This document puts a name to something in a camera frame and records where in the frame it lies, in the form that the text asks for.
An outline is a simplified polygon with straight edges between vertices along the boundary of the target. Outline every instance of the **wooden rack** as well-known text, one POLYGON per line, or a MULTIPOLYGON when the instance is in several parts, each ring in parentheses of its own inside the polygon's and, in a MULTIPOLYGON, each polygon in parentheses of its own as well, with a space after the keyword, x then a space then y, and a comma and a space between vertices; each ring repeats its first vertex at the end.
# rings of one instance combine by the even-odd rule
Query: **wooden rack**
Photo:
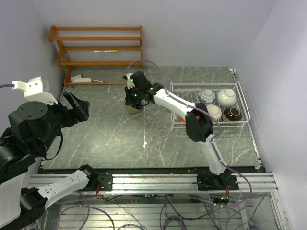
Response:
POLYGON ((143 58, 142 53, 142 27, 55 27, 51 26, 48 33, 50 42, 57 41, 59 45, 59 54, 57 64, 65 66, 66 73, 64 85, 109 85, 109 84, 126 84, 126 82, 92 82, 92 83, 70 83, 71 70, 73 66, 128 66, 133 61, 70 61, 68 50, 139 50, 140 59, 143 58), (139 31, 138 37, 61 37, 57 31, 139 31), (63 41, 139 41, 139 46, 64 46, 63 41))

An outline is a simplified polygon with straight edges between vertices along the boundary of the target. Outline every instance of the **gray wall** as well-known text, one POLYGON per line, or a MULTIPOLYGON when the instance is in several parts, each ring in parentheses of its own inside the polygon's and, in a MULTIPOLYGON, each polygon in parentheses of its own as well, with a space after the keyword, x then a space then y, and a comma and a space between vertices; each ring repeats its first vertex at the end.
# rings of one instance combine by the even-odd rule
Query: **gray wall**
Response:
MULTIPOLYGON (((63 75, 55 64, 56 50, 31 0, 0 1, 0 83, 42 76, 58 97, 63 75)), ((8 115, 26 102, 22 92, 0 89, 0 132, 9 126, 8 115)))
POLYGON ((307 1, 278 0, 237 75, 292 229, 306 229, 307 1))
POLYGON ((232 68, 241 63, 275 2, 34 0, 48 29, 142 25, 144 59, 160 66, 232 68))

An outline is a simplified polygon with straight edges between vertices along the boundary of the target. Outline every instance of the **white bowl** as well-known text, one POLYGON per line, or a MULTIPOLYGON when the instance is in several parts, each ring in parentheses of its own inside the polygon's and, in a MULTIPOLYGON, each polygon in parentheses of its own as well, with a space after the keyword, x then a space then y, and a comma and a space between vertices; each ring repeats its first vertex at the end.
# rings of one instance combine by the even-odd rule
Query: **white bowl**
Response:
POLYGON ((204 104, 211 104, 215 102, 215 93, 212 90, 201 90, 197 94, 197 101, 204 104))
POLYGON ((216 100, 221 106, 230 108, 236 103, 236 93, 231 89, 222 89, 217 93, 216 100))
POLYGON ((207 105, 207 110, 209 112, 209 114, 215 119, 215 120, 219 120, 222 117, 222 111, 221 109, 214 105, 214 104, 209 104, 207 105))

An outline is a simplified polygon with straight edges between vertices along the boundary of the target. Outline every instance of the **gray marble tabletop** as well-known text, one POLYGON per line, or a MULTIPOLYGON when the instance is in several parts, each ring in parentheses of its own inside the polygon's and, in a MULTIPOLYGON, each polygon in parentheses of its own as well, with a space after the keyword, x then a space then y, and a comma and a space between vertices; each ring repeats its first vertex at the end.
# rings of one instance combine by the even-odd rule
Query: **gray marble tabletop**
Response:
MULTIPOLYGON (((170 82, 233 82, 228 68, 163 67, 166 85, 170 82)), ((124 68, 74 70, 96 80, 122 81, 124 68)), ((151 82, 163 83, 154 67, 146 67, 151 82)), ((202 151, 184 129, 171 131, 170 111, 150 104, 144 111, 129 115, 125 110, 124 85, 66 87, 81 100, 90 102, 87 122, 62 130, 64 143, 59 155, 44 164, 45 169, 76 169, 89 164, 93 168, 159 168, 208 166, 202 151)), ((230 166, 257 166, 257 155, 247 126, 223 128, 217 146, 230 166)), ((48 157, 55 155, 59 137, 48 157)))

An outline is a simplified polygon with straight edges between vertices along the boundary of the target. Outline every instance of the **dish rack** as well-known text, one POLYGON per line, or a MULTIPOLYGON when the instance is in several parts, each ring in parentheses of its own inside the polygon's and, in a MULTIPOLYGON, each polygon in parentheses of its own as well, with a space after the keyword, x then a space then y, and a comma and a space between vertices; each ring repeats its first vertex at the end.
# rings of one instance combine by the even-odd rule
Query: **dish rack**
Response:
MULTIPOLYGON (((245 97, 240 83, 174 83, 171 82, 170 91, 178 97, 183 98, 186 101, 198 103, 197 94, 200 90, 210 89, 215 95, 222 89, 232 89, 236 94, 236 104, 242 114, 242 120, 237 122, 225 122, 222 119, 218 120, 222 128, 242 128, 250 120, 250 113, 245 101, 245 97)), ((225 110, 225 107, 219 105, 217 102, 214 105, 220 107, 221 111, 225 110)), ((172 130, 174 128, 185 128, 186 123, 181 120, 181 117, 171 111, 172 130)))

